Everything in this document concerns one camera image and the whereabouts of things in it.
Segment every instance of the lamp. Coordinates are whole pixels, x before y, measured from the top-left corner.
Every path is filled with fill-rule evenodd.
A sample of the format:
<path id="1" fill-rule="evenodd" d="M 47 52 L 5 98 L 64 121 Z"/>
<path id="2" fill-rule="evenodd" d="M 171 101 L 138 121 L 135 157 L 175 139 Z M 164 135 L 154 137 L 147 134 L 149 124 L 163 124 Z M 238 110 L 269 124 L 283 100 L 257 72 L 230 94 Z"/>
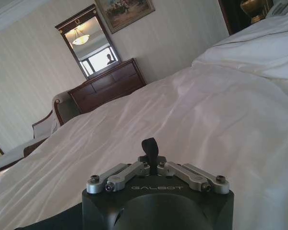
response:
<path id="1" fill-rule="evenodd" d="M 72 42 L 74 45 L 83 45 L 87 42 L 90 35 L 84 34 L 82 31 L 80 31 L 77 27 L 73 30 L 75 32 L 75 40 Z"/>

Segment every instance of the black strap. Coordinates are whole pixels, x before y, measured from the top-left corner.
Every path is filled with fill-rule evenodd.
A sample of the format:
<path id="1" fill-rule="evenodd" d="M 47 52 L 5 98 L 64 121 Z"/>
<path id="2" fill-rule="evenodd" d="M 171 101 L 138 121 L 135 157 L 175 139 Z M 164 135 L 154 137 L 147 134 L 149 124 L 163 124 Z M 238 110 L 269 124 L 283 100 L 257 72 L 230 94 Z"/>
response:
<path id="1" fill-rule="evenodd" d="M 46 220 L 16 230 L 82 230 L 82 203 Z"/>

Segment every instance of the logo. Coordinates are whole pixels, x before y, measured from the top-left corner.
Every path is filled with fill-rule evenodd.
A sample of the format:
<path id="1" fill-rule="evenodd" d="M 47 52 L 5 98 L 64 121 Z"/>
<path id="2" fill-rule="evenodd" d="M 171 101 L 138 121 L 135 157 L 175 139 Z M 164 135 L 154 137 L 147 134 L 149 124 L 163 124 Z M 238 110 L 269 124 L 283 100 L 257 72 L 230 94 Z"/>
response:
<path id="1" fill-rule="evenodd" d="M 157 186 L 157 187 L 150 187 L 150 186 L 133 186 L 131 187 L 132 190 L 181 190 L 183 186 Z"/>

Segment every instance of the silver metal linkage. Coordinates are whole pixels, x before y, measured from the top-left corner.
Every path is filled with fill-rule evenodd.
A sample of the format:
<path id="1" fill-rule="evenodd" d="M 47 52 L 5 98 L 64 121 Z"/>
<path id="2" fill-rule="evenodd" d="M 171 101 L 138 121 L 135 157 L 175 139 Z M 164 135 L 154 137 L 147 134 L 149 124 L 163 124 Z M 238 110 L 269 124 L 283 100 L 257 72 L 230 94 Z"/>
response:
<path id="1" fill-rule="evenodd" d="M 128 167 L 127 164 L 118 164 L 112 169 L 106 171 L 105 173 L 98 175 L 93 175 L 86 183 L 86 191 L 90 194 L 100 193 L 104 188 L 109 176 L 117 174 Z"/>
<path id="2" fill-rule="evenodd" d="M 182 167 L 195 173 L 195 174 L 197 174 L 197 175 L 201 175 L 201 176 L 204 176 L 205 178 L 207 178 L 210 185 L 212 186 L 212 190 L 215 193 L 218 193 L 218 194 L 229 193 L 229 183 L 225 179 L 224 176 L 213 176 L 213 175 L 205 172 L 204 170 L 196 168 L 195 166 L 193 166 L 191 164 L 184 164 Z"/>
<path id="3" fill-rule="evenodd" d="M 148 175 L 150 166 L 146 162 L 135 162 L 125 170 L 108 178 L 105 189 L 107 192 L 116 192 L 125 188 L 125 184 L 135 175 Z"/>
<path id="4" fill-rule="evenodd" d="M 211 185 L 204 176 L 194 174 L 193 172 L 181 167 L 174 162 L 165 162 L 157 166 L 158 174 L 165 176 L 173 176 L 180 178 L 186 182 L 189 187 L 199 192 L 208 192 L 211 189 Z"/>

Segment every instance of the mirror frame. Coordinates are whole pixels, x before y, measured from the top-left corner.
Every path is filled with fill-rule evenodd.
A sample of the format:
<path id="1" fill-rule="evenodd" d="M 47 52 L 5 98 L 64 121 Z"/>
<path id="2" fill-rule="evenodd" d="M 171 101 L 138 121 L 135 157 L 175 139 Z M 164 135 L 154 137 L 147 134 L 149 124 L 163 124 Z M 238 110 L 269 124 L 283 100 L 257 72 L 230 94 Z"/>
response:
<path id="1" fill-rule="evenodd" d="M 104 32 L 105 36 L 106 36 L 106 39 L 108 40 L 110 46 L 112 47 L 113 51 L 115 52 L 115 55 L 118 59 L 118 61 L 116 63 L 113 63 L 113 65 L 110 65 L 110 66 L 107 66 L 107 67 L 104 67 L 103 69 L 93 73 L 92 75 L 90 76 L 87 76 L 85 71 L 83 70 L 82 66 L 80 65 L 80 61 L 77 57 L 77 55 L 75 54 L 74 50 L 71 48 L 66 36 L 65 36 L 65 33 L 69 32 L 70 30 L 76 28 L 78 25 L 90 20 L 91 18 L 93 17 L 96 17 L 102 31 Z M 96 5 L 95 4 L 92 4 L 90 5 L 89 7 L 85 8 L 84 10 L 76 13 L 75 15 L 73 15 L 72 17 L 70 17 L 69 19 L 63 21 L 62 23 L 58 24 L 55 26 L 55 28 L 60 32 L 60 34 L 62 35 L 66 45 L 68 46 L 68 49 L 70 50 L 70 52 L 72 53 L 72 56 L 75 58 L 81 72 L 83 73 L 85 79 L 92 79 L 94 78 L 94 76 L 102 73 L 103 71 L 121 63 L 121 58 L 117 52 L 117 49 L 115 48 L 114 44 L 112 43 L 112 40 L 105 28 L 105 26 L 103 25 L 100 17 L 98 16 L 98 12 L 97 12 L 97 9 L 96 9 Z"/>

